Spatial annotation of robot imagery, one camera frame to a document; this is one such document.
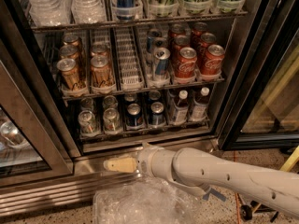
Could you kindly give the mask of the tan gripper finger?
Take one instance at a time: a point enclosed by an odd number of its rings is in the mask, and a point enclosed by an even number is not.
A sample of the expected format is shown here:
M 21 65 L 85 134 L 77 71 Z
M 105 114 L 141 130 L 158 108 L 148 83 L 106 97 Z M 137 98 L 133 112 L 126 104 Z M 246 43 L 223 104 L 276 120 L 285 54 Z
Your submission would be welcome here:
M 137 169 L 135 158 L 120 157 L 104 161 L 104 168 L 108 171 L 120 173 L 133 173 Z

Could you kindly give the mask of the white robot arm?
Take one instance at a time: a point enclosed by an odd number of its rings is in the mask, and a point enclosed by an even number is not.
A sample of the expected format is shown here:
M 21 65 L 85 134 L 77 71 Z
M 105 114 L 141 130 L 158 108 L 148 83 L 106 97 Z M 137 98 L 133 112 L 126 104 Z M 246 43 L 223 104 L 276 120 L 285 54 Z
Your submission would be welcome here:
M 193 195 L 212 186 L 230 189 L 280 213 L 299 218 L 299 175 L 240 162 L 185 147 L 172 151 L 145 143 L 136 155 L 104 161 L 108 171 L 159 177 Z

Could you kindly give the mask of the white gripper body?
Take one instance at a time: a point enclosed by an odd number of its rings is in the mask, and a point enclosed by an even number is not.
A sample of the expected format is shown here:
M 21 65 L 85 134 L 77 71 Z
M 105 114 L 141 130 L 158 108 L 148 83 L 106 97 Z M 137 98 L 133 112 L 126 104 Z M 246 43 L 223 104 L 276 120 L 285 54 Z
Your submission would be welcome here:
M 137 169 L 143 175 L 159 177 L 169 183 L 181 183 L 173 161 L 180 153 L 144 143 L 136 156 Z

